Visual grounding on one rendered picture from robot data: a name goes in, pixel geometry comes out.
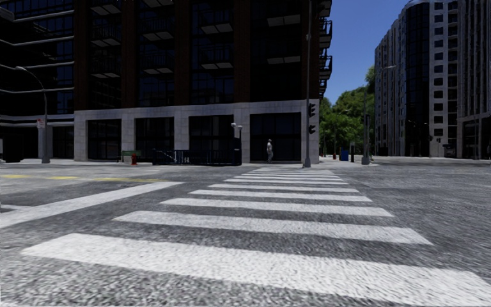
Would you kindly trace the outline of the trees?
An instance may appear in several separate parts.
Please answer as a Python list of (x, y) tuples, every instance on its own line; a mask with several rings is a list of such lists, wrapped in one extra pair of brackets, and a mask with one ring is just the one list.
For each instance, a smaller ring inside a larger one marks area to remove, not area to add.
[(355, 143), (356, 154), (363, 154), (364, 115), (369, 118), (370, 133), (375, 119), (375, 67), (369, 67), (365, 81), (364, 86), (344, 91), (335, 104), (327, 98), (320, 101), (320, 154), (331, 155), (341, 147), (349, 149), (350, 143)]

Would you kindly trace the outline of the traffic light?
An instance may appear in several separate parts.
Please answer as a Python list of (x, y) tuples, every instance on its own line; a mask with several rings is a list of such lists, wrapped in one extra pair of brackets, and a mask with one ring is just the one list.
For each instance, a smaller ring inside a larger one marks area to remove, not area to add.
[[(369, 74), (371, 74), (373, 76), (373, 78), (375, 79), (377, 75), (381, 74), (383, 71), (385, 70), (390, 70), (390, 69), (393, 69), (393, 68), (396, 68), (397, 65), (390, 65), (390, 66), (386, 66), (386, 67), (381, 67), (379, 68), (378, 70), (372, 66), (370, 69), (369, 69)], [(367, 94), (368, 94), (368, 87), (370, 85), (370, 82), (367, 81), (367, 85), (365, 86), (365, 90), (364, 90), (364, 104), (363, 104), (363, 153), (362, 153), (362, 159), (361, 159), (361, 164), (363, 166), (367, 166), (370, 164), (371, 162), (371, 157), (370, 157), (370, 149), (369, 149), (369, 145), (370, 145), (370, 117), (369, 115), (367, 114), (367, 106), (366, 106), (366, 103), (367, 103)]]
[(309, 108), (310, 108), (310, 66), (311, 66), (311, 28), (312, 28), (312, 0), (308, 0), (308, 32), (306, 34), (306, 42), (307, 42), (307, 53), (306, 53), (306, 137), (305, 137), (305, 149), (306, 149), (306, 154), (305, 154), (305, 159), (304, 159), (304, 167), (305, 168), (310, 168), (311, 167), (311, 159), (310, 159), (310, 115), (309, 115)]

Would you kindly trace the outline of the dark stairway railing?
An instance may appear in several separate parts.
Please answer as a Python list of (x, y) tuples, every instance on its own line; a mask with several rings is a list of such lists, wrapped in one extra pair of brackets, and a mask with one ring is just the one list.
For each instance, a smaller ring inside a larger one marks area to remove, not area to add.
[(199, 166), (239, 166), (242, 164), (242, 138), (235, 137), (242, 126), (220, 119), (191, 123), (190, 147), (185, 150), (153, 150), (153, 165), (190, 164)]

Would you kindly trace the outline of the grey street lamp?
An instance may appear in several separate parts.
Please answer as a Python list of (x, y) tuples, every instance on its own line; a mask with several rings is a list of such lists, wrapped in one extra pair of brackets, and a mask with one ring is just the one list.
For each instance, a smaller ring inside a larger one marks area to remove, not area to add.
[(47, 114), (47, 96), (45, 93), (45, 88), (44, 88), (41, 80), (39, 80), (39, 78), (37, 78), (37, 76), (34, 73), (32, 73), (30, 70), (28, 70), (27, 68), (16, 66), (14, 69), (25, 71), (28, 74), (30, 74), (31, 76), (33, 76), (41, 87), (41, 90), (43, 93), (43, 99), (44, 99), (44, 115), (43, 115), (44, 128), (43, 128), (42, 164), (49, 164), (51, 162), (51, 158), (49, 157), (49, 149), (48, 149), (48, 114)]

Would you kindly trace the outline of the dark glass building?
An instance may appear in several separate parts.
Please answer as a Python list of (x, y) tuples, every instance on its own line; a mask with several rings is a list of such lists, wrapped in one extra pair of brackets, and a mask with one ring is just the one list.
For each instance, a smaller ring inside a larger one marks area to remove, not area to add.
[(74, 156), (73, 0), (0, 0), (0, 159), (43, 155), (47, 96), (49, 156)]

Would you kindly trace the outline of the red brick building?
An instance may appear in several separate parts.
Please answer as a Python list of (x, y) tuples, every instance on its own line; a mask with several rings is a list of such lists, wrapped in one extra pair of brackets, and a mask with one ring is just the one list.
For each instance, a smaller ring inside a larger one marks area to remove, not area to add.
[(74, 157), (318, 162), (333, 0), (74, 0)]

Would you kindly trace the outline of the grey stone building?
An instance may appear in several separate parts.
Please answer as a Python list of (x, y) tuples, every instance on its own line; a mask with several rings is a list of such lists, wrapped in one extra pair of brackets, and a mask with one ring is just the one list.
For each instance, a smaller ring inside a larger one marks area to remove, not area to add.
[(491, 0), (458, 0), (457, 157), (491, 150)]

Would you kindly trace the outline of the pale concrete building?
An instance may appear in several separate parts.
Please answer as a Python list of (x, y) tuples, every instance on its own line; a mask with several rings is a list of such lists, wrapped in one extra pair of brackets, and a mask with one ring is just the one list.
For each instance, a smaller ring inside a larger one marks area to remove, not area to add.
[(456, 157), (458, 0), (410, 0), (375, 49), (375, 153)]

